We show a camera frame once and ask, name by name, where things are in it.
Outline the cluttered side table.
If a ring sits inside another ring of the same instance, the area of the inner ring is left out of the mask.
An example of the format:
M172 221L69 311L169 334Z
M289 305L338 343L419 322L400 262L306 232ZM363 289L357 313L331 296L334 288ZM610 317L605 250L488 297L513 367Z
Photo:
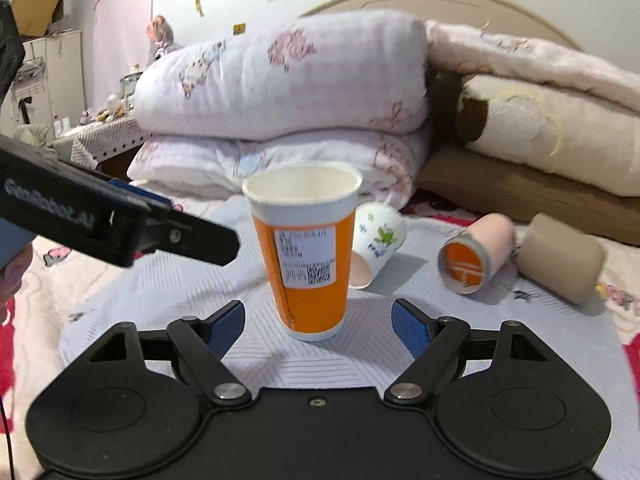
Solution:
M100 162L140 148L152 138L152 133L141 129L132 116L126 115L77 127L70 138L70 161L96 169Z

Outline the beige wooden headboard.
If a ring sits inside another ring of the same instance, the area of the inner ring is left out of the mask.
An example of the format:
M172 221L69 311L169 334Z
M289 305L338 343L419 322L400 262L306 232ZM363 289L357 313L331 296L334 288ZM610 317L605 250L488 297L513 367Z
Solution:
M582 48L559 27L506 0L329 0L306 14L382 9L414 14L422 20L469 25L494 34L542 38L574 50Z

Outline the cardboard box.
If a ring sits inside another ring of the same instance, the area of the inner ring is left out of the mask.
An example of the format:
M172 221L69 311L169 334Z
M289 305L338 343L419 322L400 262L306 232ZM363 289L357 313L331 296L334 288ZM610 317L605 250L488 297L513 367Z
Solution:
M41 38L64 18L64 0L12 0L12 12L22 37Z

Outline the pink orange paper cup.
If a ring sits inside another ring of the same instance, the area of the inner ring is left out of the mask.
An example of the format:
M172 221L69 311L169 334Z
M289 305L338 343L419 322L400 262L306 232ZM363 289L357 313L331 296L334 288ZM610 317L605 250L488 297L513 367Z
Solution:
M514 223L504 214L486 214L462 229L438 253L445 286L459 295L485 287L510 258L515 237Z

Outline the white pink floral pillow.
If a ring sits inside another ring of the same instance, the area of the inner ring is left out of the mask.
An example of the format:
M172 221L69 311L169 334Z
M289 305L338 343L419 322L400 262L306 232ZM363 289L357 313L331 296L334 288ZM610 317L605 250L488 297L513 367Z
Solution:
M362 175L358 200L397 209L408 203L425 164L430 130L404 136L369 130L316 130L265 142L157 136L145 142L127 176L172 196L221 200L256 172L298 162L341 162Z

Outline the brown folded blanket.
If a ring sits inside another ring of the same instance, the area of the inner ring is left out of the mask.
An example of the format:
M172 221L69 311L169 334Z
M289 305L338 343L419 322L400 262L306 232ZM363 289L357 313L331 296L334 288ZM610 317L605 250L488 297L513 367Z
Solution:
M465 148L445 146L431 154L416 186L478 214L500 212L515 221L529 222L543 212L582 232L639 244L637 197L618 197Z

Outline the cream brown plush blanket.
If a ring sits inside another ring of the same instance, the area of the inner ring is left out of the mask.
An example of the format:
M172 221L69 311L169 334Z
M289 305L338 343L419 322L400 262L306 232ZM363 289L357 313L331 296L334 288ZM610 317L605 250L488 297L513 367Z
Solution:
M639 195L639 116L608 101L474 75L462 84L457 130L471 151L616 196Z

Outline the pink fuzzy blanket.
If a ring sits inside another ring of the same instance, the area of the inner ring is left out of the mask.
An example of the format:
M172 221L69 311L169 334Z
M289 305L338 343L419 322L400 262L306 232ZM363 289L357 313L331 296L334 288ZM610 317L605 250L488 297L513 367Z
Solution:
M603 58L535 37L425 22L428 62L460 75L491 74L584 92L638 112L639 75Z

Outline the white green paper cup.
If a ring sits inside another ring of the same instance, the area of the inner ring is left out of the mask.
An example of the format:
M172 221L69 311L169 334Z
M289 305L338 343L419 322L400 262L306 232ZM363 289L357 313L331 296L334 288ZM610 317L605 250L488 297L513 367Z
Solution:
M360 205L355 211L349 286L368 287L405 239L405 220L398 210L379 202Z

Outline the pink doll figure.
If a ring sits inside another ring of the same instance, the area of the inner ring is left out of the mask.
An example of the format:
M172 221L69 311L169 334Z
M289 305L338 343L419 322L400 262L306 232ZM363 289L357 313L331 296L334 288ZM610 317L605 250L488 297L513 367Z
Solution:
M149 39L149 64L157 61L166 53L175 49L175 37L171 26L161 15L157 15L149 22L145 29Z

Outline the white cabinet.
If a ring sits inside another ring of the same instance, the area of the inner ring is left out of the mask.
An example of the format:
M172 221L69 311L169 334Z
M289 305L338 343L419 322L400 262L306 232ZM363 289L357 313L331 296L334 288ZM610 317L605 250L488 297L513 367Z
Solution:
M30 124L76 126L86 109L81 31L26 41L25 58L1 109L6 136Z

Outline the white pink floral quilt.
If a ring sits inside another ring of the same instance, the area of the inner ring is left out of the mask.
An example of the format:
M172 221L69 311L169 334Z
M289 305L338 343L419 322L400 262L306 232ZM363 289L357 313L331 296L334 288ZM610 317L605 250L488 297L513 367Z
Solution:
M322 129L413 132L427 116L424 21L317 14L190 44L148 67L134 118L157 134L265 141Z

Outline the brown paper cup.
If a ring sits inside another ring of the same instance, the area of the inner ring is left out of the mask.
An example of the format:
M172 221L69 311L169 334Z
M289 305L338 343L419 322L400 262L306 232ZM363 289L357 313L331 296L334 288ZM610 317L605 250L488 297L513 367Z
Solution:
M521 274L572 304L584 304L608 253L593 236L540 212L529 223L516 266Z

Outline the white patterned mat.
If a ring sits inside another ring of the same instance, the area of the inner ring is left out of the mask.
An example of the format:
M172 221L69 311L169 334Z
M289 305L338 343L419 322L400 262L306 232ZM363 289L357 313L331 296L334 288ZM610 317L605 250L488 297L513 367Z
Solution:
M639 474L639 405L634 378L612 315L598 298L575 307L504 266L471 296L449 290L439 277L437 254L456 228L410 218L405 243L373 283L348 294L340 331L320 342L303 342L284 329L266 277L250 206L228 200L184 200L183 207L239 234L241 250L228 266L156 252L139 259L76 309L62 330L60 353L72 362L119 322L161 330L185 315L206 318L231 300L246 310L240 339L224 357L250 390L262 387L385 389L412 360L396 337L390 309L405 298L428 315L461 318L495 330L506 320L527 325L602 396L612 415L612 434L597 471L607 479Z

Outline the orange white paper cup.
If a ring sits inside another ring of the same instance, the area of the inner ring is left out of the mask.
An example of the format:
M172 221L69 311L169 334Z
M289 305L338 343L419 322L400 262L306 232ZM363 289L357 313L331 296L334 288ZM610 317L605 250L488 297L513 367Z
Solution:
M300 162L246 178L262 258L286 332L320 341L346 315L362 175L339 162Z

